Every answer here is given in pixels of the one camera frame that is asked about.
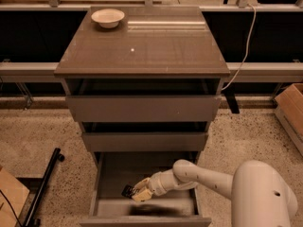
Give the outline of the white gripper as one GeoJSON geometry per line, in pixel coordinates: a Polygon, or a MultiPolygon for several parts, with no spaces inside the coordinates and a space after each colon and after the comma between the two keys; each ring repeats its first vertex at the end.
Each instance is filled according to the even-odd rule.
{"type": "Polygon", "coordinates": [[[162,185],[161,176],[162,173],[158,172],[153,174],[150,178],[145,178],[137,183],[134,186],[135,190],[132,199],[134,201],[148,201],[152,198],[152,195],[165,195],[167,190],[162,185]]]}

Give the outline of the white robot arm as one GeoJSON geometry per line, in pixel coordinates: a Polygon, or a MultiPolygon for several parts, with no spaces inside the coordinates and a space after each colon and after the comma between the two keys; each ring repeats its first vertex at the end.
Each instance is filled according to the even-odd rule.
{"type": "Polygon", "coordinates": [[[281,175],[261,161],[246,161],[234,174],[224,174],[178,160],[172,169],[157,172],[134,186],[132,199],[147,201],[171,190],[203,185],[231,200],[233,227],[291,227],[298,203],[281,175]]]}

